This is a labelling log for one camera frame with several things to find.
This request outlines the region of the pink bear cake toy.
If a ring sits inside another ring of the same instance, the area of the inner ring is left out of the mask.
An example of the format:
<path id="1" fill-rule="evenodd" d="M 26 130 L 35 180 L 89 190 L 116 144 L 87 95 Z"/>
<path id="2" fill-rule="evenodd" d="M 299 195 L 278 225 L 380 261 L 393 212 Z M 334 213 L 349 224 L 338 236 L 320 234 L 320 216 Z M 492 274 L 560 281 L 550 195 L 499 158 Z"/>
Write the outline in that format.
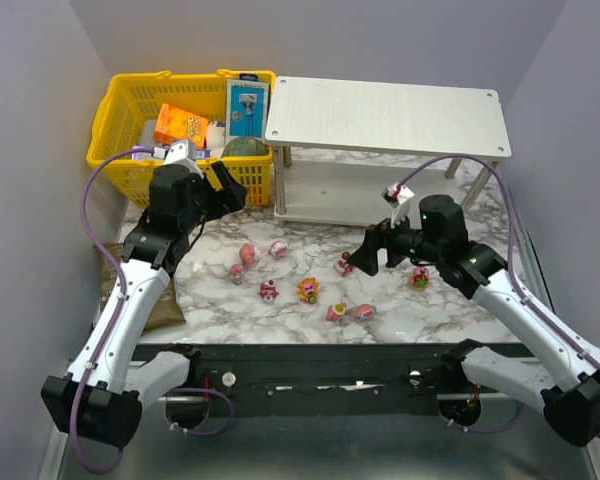
<path id="1" fill-rule="evenodd" d="M 418 292 L 425 291 L 430 283 L 429 270 L 424 266 L 416 266 L 411 271 L 408 280 L 409 286 Z"/>

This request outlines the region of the pink bear strawberry toy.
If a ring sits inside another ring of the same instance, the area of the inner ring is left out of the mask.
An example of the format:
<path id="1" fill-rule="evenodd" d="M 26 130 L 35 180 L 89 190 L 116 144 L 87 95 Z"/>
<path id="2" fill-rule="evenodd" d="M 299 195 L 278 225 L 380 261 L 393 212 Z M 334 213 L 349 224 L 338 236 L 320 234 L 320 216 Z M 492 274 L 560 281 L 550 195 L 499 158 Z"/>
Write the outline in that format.
<path id="1" fill-rule="evenodd" d="M 349 263 L 350 253 L 344 251 L 333 264 L 334 270 L 341 277 L 346 277 L 354 272 L 355 267 Z"/>

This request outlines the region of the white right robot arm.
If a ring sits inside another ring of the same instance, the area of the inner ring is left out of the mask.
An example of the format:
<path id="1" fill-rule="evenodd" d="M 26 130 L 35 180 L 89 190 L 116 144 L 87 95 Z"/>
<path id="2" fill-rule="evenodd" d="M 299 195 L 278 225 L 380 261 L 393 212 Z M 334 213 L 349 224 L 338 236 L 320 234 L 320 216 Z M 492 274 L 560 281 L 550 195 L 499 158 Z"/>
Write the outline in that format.
<path id="1" fill-rule="evenodd" d="M 539 302 L 495 250 L 470 240 L 463 210 L 450 196 L 422 199 L 419 215 L 418 229 L 407 219 L 368 226 L 350 264 L 374 276 L 378 252 L 385 250 L 389 268 L 405 259 L 433 265 L 447 285 L 499 319 L 538 361 L 530 366 L 464 341 L 450 374 L 542 413 L 567 443 L 589 444 L 600 435 L 600 348 Z"/>

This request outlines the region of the pink bear white-hat toy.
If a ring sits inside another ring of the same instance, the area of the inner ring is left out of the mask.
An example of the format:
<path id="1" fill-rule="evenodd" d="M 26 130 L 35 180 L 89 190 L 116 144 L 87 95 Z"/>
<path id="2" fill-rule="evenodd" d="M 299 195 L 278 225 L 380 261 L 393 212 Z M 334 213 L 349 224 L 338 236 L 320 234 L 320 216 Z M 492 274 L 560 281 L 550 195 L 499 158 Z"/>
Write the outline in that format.
<path id="1" fill-rule="evenodd" d="M 278 295 L 279 291 L 274 280 L 266 280 L 260 284 L 259 296 L 265 303 L 273 302 Z"/>

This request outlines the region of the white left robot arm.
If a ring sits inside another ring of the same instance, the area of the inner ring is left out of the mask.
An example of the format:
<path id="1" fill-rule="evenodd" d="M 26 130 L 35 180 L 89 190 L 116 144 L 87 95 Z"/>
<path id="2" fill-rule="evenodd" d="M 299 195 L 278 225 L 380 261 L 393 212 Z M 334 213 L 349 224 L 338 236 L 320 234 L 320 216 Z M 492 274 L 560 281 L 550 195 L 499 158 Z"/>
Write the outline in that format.
<path id="1" fill-rule="evenodd" d="M 187 381 L 190 347 L 168 347 L 137 370 L 130 363 L 150 313 L 196 242 L 191 234 L 245 206 L 246 188 L 222 162 L 211 167 L 219 189 L 182 164 L 154 171 L 149 205 L 114 262 L 117 278 L 96 326 L 64 376 L 45 380 L 43 402 L 71 439 L 123 448 L 143 410 Z"/>

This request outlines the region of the pink bear sunflower toy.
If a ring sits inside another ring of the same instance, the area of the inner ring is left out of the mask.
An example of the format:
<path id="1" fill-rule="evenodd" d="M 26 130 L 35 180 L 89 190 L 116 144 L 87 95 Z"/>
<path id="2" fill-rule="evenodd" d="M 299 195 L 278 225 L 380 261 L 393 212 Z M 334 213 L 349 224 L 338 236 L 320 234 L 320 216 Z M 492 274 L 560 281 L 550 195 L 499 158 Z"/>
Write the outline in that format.
<path id="1" fill-rule="evenodd" d="M 304 278 L 297 284 L 297 294 L 302 302 L 315 304 L 320 292 L 320 284 L 314 277 Z"/>

